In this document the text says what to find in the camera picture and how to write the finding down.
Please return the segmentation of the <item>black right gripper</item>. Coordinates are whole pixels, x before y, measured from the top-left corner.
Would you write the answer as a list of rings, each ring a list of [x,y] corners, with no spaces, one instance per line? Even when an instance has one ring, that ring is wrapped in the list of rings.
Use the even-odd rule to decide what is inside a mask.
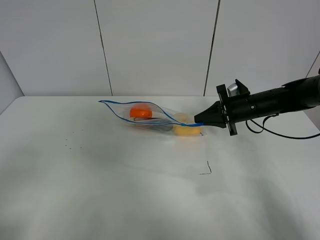
[[[225,84],[217,86],[216,90],[220,101],[216,101],[209,108],[195,115],[194,122],[217,128],[226,128],[228,126],[229,134],[235,136],[238,134],[236,123],[249,120],[253,113],[251,104],[248,102],[250,95],[229,97]]]

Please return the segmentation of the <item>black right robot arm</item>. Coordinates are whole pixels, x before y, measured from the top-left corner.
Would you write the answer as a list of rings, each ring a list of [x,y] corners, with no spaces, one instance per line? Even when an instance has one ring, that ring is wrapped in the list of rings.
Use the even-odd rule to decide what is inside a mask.
[[[202,126],[228,128],[231,136],[237,135],[236,123],[265,121],[280,114],[315,108],[320,104],[319,75],[288,82],[279,88],[251,94],[238,79],[226,87],[216,88],[219,100],[194,116]]]

